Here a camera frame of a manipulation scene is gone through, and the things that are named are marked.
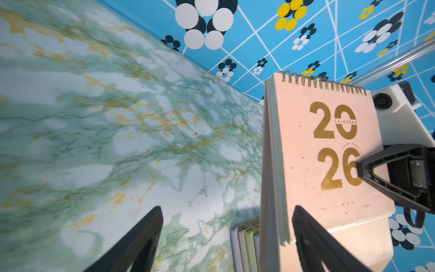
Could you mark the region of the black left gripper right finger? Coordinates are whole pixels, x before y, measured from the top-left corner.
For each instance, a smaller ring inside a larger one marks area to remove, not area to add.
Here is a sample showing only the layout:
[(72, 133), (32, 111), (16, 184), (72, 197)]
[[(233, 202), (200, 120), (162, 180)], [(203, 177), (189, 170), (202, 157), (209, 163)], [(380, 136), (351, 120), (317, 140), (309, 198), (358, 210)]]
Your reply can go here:
[(299, 205), (294, 209), (292, 224), (304, 272), (370, 271)]

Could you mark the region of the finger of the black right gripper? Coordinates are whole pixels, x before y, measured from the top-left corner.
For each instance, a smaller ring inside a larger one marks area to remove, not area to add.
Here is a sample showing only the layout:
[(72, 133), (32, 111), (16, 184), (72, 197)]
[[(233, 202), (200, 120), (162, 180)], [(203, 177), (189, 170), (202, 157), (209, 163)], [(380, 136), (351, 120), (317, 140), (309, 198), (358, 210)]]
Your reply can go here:
[(397, 205), (435, 213), (435, 149), (397, 144), (357, 163), (358, 176)]

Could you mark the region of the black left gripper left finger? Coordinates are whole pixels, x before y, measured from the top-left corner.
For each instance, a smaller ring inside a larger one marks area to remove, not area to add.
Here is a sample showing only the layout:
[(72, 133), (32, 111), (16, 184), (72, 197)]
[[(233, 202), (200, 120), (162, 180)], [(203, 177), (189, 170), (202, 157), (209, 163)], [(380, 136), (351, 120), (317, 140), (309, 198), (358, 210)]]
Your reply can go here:
[(149, 272), (163, 227), (160, 206), (155, 206), (87, 272)]

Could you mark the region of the green calendar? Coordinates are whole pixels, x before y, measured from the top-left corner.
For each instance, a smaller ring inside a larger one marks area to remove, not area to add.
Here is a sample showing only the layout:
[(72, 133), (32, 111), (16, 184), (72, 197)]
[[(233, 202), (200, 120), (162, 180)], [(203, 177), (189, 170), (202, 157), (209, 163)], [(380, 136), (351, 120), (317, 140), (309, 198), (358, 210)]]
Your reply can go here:
[(259, 230), (259, 224), (252, 225), (251, 227), (248, 227), (246, 229), (246, 234), (245, 234), (250, 272), (258, 272), (257, 255), (256, 255), (255, 239), (254, 239), (254, 237), (258, 235), (258, 230)]

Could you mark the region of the pink calendar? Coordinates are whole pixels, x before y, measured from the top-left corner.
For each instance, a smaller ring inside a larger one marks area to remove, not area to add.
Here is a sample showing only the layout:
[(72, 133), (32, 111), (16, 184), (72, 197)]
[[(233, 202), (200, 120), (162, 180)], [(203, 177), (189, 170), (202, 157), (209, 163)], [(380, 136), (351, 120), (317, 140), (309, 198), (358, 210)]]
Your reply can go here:
[(250, 272), (250, 266), (249, 266), (249, 260), (248, 260), (248, 251), (247, 251), (247, 244), (246, 244), (246, 227), (244, 225), (239, 226), (239, 244), (240, 244), (240, 250), (241, 250), (241, 259), (242, 259), (242, 266), (244, 272)]
[(300, 272), (292, 219), (305, 210), (365, 267), (381, 272), (393, 258), (391, 199), (358, 176), (358, 163), (383, 150), (370, 92), (290, 71), (266, 82), (258, 266)]

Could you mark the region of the purple calendar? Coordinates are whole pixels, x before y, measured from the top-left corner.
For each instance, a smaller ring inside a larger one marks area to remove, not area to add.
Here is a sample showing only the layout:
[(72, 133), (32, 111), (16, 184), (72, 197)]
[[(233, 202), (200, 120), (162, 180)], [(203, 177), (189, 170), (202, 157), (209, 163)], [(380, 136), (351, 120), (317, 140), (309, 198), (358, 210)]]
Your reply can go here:
[(241, 252), (240, 252), (240, 243), (239, 243), (239, 231), (240, 231), (239, 226), (234, 226), (234, 228), (230, 230), (230, 239), (231, 239), (235, 272), (243, 272), (243, 266), (240, 260)]
[(254, 249), (255, 249), (255, 254), (256, 254), (256, 265), (257, 265), (257, 270), (258, 272), (260, 272), (260, 264), (259, 264), (259, 234), (254, 236)]

